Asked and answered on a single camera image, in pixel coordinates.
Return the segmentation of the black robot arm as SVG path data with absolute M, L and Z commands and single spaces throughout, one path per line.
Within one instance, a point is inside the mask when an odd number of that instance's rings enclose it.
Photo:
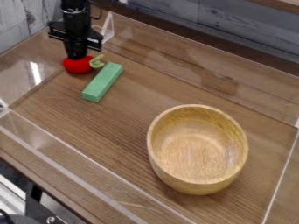
M 86 56 L 87 49 L 101 51 L 103 36 L 91 28 L 89 0 L 59 0 L 61 21 L 47 23 L 50 38 L 63 44 L 70 60 Z

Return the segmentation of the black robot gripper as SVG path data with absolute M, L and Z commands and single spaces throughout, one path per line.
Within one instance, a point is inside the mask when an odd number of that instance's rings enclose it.
M 62 42 L 67 58 L 78 60 L 86 50 L 101 51 L 101 34 L 90 27 L 90 16 L 82 11 L 77 14 L 62 13 L 61 21 L 50 21 L 49 37 Z

